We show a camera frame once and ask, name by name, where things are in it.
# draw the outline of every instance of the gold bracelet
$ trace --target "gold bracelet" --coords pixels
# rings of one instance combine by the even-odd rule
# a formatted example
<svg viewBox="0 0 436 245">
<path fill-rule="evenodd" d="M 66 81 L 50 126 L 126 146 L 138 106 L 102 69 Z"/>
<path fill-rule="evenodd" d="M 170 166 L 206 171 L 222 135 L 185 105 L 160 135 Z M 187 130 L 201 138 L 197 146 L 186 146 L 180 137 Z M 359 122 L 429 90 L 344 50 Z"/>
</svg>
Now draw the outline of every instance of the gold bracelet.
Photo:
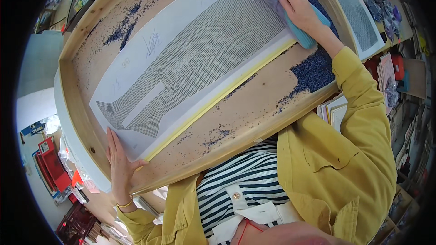
<svg viewBox="0 0 436 245">
<path fill-rule="evenodd" d="M 132 194 L 129 194 L 130 196 L 130 202 L 126 205 L 119 205 L 118 203 L 116 204 L 118 206 L 118 208 L 125 208 L 127 206 L 129 206 L 130 204 L 132 204 L 132 202 L 134 201 L 134 196 Z"/>
</svg>

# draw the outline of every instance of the person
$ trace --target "person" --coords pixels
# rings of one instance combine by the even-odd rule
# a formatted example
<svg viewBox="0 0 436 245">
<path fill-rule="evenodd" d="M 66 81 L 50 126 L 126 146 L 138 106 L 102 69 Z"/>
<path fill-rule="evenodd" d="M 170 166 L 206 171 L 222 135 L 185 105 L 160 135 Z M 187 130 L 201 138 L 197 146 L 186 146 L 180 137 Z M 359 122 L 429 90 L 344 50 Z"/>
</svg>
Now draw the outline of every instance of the person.
<svg viewBox="0 0 436 245">
<path fill-rule="evenodd" d="M 128 188 L 148 162 L 129 162 L 108 128 L 112 192 L 135 244 L 367 244 L 384 222 L 396 191 L 384 96 L 308 0 L 279 2 L 333 59 L 348 101 L 341 134 L 309 112 L 277 138 L 170 184 L 163 224 L 155 225 Z"/>
</svg>

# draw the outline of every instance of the yellow jacket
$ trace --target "yellow jacket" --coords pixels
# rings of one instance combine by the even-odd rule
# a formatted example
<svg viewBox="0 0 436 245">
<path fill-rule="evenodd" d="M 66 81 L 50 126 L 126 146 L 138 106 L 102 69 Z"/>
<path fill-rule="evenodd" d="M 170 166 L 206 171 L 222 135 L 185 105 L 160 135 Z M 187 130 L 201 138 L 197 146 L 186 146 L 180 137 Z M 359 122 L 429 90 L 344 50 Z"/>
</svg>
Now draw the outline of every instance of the yellow jacket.
<svg viewBox="0 0 436 245">
<path fill-rule="evenodd" d="M 279 183 L 302 218 L 335 237 L 367 244 L 387 216 L 396 170 L 384 96 L 359 58 L 344 47 L 333 73 L 348 100 L 341 133 L 310 112 L 279 133 Z M 207 244 L 195 184 L 169 186 L 163 225 L 138 209 L 118 217 L 136 244 Z"/>
</svg>

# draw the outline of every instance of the wooden tray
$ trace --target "wooden tray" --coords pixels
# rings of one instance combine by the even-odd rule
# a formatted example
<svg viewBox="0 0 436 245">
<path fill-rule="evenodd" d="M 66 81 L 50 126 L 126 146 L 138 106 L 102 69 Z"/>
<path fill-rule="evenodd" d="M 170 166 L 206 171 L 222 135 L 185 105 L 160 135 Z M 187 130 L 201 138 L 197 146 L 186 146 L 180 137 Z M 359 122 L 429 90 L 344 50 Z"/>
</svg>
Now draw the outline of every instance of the wooden tray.
<svg viewBox="0 0 436 245">
<path fill-rule="evenodd" d="M 96 0 L 77 24 L 59 58 L 62 91 L 75 132 L 109 180 L 106 133 L 89 107 L 90 98 L 123 43 L 172 1 Z M 335 11 L 340 8 L 337 0 L 319 2 L 337 25 L 340 39 L 353 48 L 350 29 L 340 29 L 343 17 Z M 113 34 L 117 30 L 124 34 L 119 39 Z M 323 102 L 337 91 L 335 82 L 313 93 L 304 90 L 286 98 L 298 83 L 290 68 L 313 52 L 314 49 L 295 45 L 260 69 L 166 146 L 150 165 L 135 172 L 131 192 L 145 193 L 225 161 Z"/>
</svg>

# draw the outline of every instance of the black and white striped shirt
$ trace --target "black and white striped shirt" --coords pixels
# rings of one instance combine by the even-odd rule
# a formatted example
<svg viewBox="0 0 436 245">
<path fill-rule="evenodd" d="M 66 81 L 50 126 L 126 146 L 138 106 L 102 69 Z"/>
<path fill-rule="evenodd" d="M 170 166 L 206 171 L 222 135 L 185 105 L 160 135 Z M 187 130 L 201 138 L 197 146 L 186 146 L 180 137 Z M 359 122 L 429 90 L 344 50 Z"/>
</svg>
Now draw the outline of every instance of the black and white striped shirt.
<svg viewBox="0 0 436 245">
<path fill-rule="evenodd" d="M 289 201 L 277 177 L 276 138 L 270 137 L 205 174 L 197 187 L 197 198 L 206 238 L 213 235 L 213 227 L 235 216 L 232 199 L 226 191 L 232 184 L 242 190 L 248 208 L 268 201 L 275 205 Z M 267 226 L 278 224 L 273 221 Z"/>
</svg>

